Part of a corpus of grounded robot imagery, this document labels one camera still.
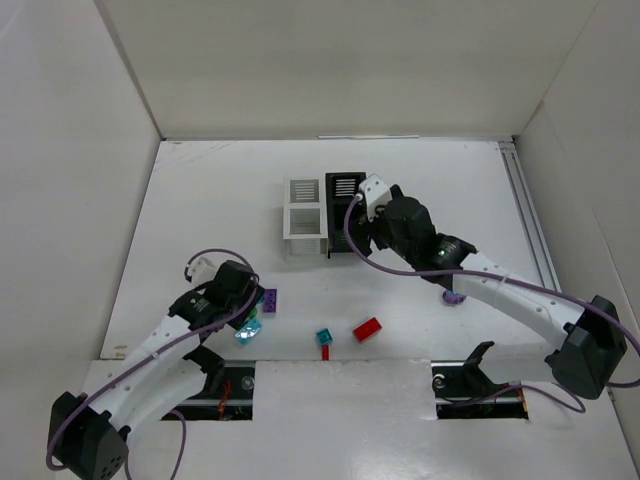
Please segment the light blue lego brick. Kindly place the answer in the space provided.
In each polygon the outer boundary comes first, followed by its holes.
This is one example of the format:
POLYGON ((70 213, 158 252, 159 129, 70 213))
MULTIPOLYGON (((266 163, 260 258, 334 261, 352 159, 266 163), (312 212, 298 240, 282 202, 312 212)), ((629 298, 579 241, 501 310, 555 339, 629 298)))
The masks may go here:
POLYGON ((246 345, 262 330, 262 323, 258 318, 254 317, 248 320, 236 333, 236 340, 246 345))

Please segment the purple oval lego piece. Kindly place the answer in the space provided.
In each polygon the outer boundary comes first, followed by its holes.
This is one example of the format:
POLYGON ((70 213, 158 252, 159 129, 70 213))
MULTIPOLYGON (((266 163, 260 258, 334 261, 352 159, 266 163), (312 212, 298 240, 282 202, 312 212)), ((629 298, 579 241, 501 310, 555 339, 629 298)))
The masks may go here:
POLYGON ((456 306, 462 304, 466 300, 466 296, 452 290, 444 290, 442 300, 447 305, 456 306))

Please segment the teal small lego brick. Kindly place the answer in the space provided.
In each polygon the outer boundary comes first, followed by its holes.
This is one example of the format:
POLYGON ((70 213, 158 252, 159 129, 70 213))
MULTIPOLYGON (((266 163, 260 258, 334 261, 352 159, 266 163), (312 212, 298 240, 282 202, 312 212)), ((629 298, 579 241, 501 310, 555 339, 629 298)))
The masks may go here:
POLYGON ((316 332, 316 340, 321 347, 324 347, 332 344, 333 337, 329 329, 324 328, 316 332))

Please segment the red and purple lego brick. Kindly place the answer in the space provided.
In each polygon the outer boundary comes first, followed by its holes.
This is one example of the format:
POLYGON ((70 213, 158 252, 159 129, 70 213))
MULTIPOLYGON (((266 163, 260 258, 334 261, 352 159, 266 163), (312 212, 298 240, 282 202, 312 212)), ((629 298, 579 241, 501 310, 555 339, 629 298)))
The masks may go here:
POLYGON ((354 328, 352 335, 359 344, 362 344, 379 334, 381 330, 382 324, 379 320, 376 317, 371 317, 354 328))

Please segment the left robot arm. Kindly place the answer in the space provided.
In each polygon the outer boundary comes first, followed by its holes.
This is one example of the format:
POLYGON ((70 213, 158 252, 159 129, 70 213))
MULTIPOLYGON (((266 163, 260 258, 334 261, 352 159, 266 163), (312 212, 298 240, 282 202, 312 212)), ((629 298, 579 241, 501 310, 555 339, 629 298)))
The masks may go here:
POLYGON ((127 463, 136 435, 182 401, 214 391, 224 359, 210 335, 246 320, 264 290, 241 256, 218 266, 169 307, 158 326, 91 393, 61 394, 51 407, 45 462, 80 479, 111 479, 127 463))

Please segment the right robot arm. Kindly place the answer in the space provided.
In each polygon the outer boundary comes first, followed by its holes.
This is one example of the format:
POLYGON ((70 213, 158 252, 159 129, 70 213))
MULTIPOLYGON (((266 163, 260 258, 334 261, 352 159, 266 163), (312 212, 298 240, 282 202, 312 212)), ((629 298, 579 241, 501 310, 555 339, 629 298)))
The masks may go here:
POLYGON ((541 338, 539 344, 505 349, 485 342, 481 350, 493 357, 471 363, 492 382, 553 381, 587 400, 617 387, 612 376, 627 349, 637 349, 639 342, 607 299, 586 302, 520 278, 471 243, 437 232, 424 205, 375 175, 359 185, 348 208, 345 237, 363 261, 374 248, 389 249, 409 265, 405 276, 478 300, 541 338), (356 207, 363 214, 354 215, 356 207))

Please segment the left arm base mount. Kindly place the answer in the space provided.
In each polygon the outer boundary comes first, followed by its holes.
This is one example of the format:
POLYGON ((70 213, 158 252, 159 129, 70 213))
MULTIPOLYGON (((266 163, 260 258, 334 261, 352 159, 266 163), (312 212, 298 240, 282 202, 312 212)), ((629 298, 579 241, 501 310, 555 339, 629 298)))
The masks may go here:
POLYGON ((187 421, 250 421, 253 418, 255 366, 252 361, 231 361, 203 390, 174 410, 187 421))

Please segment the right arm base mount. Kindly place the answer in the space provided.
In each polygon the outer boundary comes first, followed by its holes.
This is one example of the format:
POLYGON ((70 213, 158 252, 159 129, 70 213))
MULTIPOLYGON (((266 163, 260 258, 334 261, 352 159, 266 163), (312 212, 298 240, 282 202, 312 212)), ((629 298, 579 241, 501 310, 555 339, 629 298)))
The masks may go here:
POLYGON ((529 419, 520 389, 488 399, 507 387, 493 383, 480 369, 484 355, 493 346, 492 341, 482 342, 464 360, 431 364, 438 420, 529 419))

